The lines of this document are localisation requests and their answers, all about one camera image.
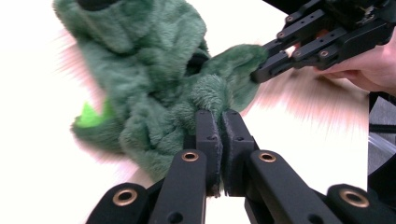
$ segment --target table surface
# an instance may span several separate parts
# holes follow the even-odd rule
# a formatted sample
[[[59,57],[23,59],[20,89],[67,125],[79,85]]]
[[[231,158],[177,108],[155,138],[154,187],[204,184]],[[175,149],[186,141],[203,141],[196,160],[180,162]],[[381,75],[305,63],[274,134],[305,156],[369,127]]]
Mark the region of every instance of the table surface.
[[[212,55],[269,42],[286,16],[260,0],[189,2],[206,22]],[[1,13],[0,223],[84,223],[108,189],[152,184],[129,158],[70,133],[84,102],[99,109],[104,93],[50,5],[8,1]],[[366,91],[311,68],[289,70],[261,84],[241,114],[259,147],[282,155],[309,187],[322,193],[339,183],[366,188]],[[243,199],[207,199],[206,223],[220,220],[249,223]]]

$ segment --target plush toy tail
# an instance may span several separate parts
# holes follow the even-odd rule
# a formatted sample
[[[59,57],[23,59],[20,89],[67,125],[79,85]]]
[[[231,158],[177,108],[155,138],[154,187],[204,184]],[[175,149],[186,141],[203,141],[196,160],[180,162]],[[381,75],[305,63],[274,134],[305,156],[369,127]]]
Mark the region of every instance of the plush toy tail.
[[[119,142],[123,125],[114,116],[108,101],[104,102],[101,115],[88,104],[72,125],[73,133],[78,139],[96,147],[112,152],[121,152]]]

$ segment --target finger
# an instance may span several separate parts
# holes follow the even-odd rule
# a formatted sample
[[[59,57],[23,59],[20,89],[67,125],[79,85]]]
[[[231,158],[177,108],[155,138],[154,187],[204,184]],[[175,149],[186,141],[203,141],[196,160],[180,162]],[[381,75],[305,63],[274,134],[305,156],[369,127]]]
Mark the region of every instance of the finger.
[[[353,57],[353,58],[347,59],[341,63],[337,63],[328,69],[318,70],[316,68],[315,70],[318,74],[339,73],[339,72],[343,72],[346,70],[357,70],[357,69],[359,69],[360,63],[361,63],[360,58]]]
[[[379,86],[372,82],[370,79],[368,79],[365,76],[358,76],[357,78],[354,79],[349,79],[350,82],[352,82],[354,85],[367,90],[367,91],[382,91],[384,90],[384,87]]]
[[[335,73],[325,73],[322,74],[324,77],[327,78],[347,78],[347,79],[356,79],[358,78],[359,71],[357,70],[347,70],[343,72],[335,72]]]

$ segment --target bolt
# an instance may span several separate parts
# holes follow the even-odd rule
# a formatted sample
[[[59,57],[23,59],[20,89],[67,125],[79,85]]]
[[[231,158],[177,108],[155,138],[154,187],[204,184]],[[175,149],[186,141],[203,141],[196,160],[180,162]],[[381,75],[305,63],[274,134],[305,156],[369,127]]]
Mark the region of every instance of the bolt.
[[[301,52],[300,52],[299,50],[296,50],[296,51],[294,51],[293,55],[294,55],[295,57],[298,57],[298,56],[301,55]]]
[[[283,38],[284,36],[285,36],[285,33],[283,33],[283,32],[280,32],[279,34],[277,34],[278,38]]]
[[[294,18],[292,17],[292,16],[288,16],[287,18],[286,18],[286,22],[290,22],[290,21],[293,21],[294,20]]]
[[[327,51],[327,50],[323,50],[320,52],[321,57],[326,57],[327,55],[329,55],[329,51]]]

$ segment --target green plush toy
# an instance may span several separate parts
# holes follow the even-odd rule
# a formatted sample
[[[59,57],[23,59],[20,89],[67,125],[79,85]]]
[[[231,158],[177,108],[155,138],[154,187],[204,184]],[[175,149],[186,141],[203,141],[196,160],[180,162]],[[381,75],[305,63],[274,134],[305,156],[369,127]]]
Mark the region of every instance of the green plush toy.
[[[73,132],[127,154],[153,181],[194,134],[198,109],[219,119],[259,87],[249,74],[265,50],[238,45],[211,58],[205,23],[184,0],[54,0],[54,9],[107,98],[101,114],[84,105]]]

